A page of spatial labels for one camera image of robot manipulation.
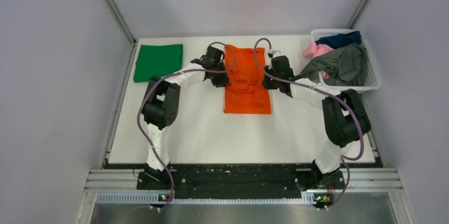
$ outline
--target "pile of clothes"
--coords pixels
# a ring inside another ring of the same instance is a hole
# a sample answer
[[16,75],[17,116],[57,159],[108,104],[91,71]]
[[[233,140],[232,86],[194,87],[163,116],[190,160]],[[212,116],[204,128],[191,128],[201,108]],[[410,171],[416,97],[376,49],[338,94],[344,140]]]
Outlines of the pile of clothes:
[[363,86],[368,74],[366,49],[361,46],[359,31],[322,37],[312,42],[304,52],[304,57],[313,59],[300,75],[310,80],[318,80],[322,72],[324,82],[334,86]]

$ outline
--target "gray cloth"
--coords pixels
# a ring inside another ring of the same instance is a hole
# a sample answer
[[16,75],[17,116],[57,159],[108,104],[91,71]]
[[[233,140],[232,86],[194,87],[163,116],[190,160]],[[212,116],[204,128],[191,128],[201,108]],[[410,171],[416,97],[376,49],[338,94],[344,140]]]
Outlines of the gray cloth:
[[301,71],[301,76],[317,80],[318,73],[329,74],[324,82],[335,86],[363,86],[368,75],[366,49],[357,44],[337,48],[313,58]]

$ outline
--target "pink cloth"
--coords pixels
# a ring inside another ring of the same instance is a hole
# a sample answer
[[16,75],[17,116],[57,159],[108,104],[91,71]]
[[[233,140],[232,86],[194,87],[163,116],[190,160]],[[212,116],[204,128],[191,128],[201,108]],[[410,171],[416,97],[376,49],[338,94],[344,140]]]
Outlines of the pink cloth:
[[[317,56],[321,56],[324,55],[325,53],[332,51],[333,48],[331,48],[330,46],[326,45],[326,44],[316,44],[314,41],[302,52],[302,55],[304,57],[309,57],[311,56],[312,59],[317,57]],[[323,78],[329,78],[329,74],[327,74],[327,72],[322,71],[322,75]]]

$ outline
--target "orange cloth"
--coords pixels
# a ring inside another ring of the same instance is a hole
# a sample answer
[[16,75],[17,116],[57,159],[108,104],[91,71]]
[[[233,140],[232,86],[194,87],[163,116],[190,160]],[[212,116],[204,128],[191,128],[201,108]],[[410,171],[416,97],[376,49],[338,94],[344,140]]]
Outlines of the orange cloth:
[[[262,86],[264,73],[254,61],[252,48],[236,48],[228,45],[236,54],[235,67],[228,72],[230,85],[224,90],[224,112],[237,114],[271,114],[270,95]],[[234,57],[225,48],[224,62],[229,68]],[[265,66],[265,49],[257,48],[256,57],[259,64]]]

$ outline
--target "green cloth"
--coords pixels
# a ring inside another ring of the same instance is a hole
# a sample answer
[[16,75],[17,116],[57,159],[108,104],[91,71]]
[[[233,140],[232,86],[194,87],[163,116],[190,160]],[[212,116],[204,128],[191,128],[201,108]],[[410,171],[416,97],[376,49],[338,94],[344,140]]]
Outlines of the green cloth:
[[163,77],[182,68],[183,45],[140,46],[136,61],[134,82],[148,82],[150,78]]

